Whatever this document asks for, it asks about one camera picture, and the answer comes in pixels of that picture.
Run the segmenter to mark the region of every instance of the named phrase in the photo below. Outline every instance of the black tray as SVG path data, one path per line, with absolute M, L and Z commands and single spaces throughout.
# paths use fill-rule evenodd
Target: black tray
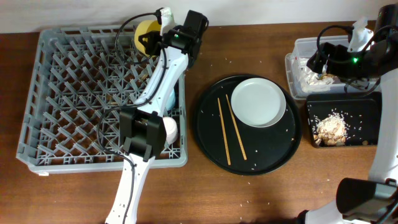
M 219 167 L 239 175 L 266 174 L 280 168 L 296 152 L 302 137 L 300 116 L 294 100 L 281 88 L 286 98 L 287 110 L 277 124 L 267 128 L 254 128 L 245 125 L 235 117 L 246 151 L 247 160 L 245 161 L 236 137 L 225 94 L 228 94 L 231 101 L 235 87 L 248 78 L 262 77 L 236 75 L 222 79 L 209 87 L 198 101 L 193 118 L 193 130 L 200 149 Z M 223 111 L 231 158 L 230 166 L 226 159 L 217 98 L 220 98 Z
M 347 129 L 347 136 L 350 138 L 346 140 L 345 146 L 363 146 L 364 141 L 367 141 L 370 145 L 377 144 L 381 120 L 380 92 L 374 92 L 362 98 L 347 94 L 310 95 L 307 98 L 305 109 L 310 133 L 312 133 L 311 142 L 314 147 L 334 147 L 325 146 L 323 142 L 317 145 L 313 138 L 313 135 L 317 134 L 314 116 L 323 120 L 333 111 L 340 114 L 341 112 L 348 113 L 348 115 L 344 114 L 345 122 L 351 127 Z

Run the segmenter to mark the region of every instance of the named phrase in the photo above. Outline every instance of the white bowl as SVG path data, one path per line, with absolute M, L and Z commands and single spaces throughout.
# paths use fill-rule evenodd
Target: white bowl
M 283 117 L 286 99 L 275 83 L 265 78 L 250 78 L 234 89 L 231 106 L 236 117 L 244 124 L 265 128 Z

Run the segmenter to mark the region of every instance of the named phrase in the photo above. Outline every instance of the wooden surface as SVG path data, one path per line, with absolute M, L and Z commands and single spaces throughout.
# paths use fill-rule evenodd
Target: wooden surface
M 330 23 L 210 27 L 186 76 L 188 163 L 149 171 L 138 223 L 239 223 L 293 218 L 334 199 L 340 180 L 367 179 L 375 146 L 315 149 L 307 125 L 294 157 L 279 170 L 242 177 L 215 166 L 194 141 L 195 101 L 236 73 L 270 78 L 288 90 L 285 55 L 298 38 Z M 341 34 L 330 31 L 327 35 Z M 120 172 L 39 177 L 15 159 L 39 35 L 0 35 L 0 223 L 103 223 Z

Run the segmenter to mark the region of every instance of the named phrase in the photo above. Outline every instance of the gray dish rack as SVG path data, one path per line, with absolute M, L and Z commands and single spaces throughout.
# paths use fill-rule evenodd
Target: gray dish rack
M 115 56 L 119 26 L 56 28 L 39 37 L 17 158 L 39 175 L 121 170 L 119 157 L 100 150 L 96 124 L 105 108 L 131 105 L 147 85 L 157 58 L 123 67 Z M 131 60 L 142 58 L 135 48 L 133 26 L 119 43 Z M 152 168 L 181 167 L 187 162 L 184 76 L 175 86 L 176 104 L 167 112 L 179 125 L 179 139 L 165 147 Z M 119 115 L 101 127 L 107 148 L 118 151 Z

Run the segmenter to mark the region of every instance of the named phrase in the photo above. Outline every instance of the yellow object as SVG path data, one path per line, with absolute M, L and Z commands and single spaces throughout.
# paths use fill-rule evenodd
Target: yellow object
M 157 23 L 157 21 L 154 20 L 147 20 L 147 21 L 142 21 L 140 24 L 138 24 L 136 33 L 134 34 L 134 44 L 136 45 L 137 49 L 145 54 L 145 47 L 138 41 L 138 37 L 142 34 L 146 34 L 150 31 L 159 31 L 162 26 Z

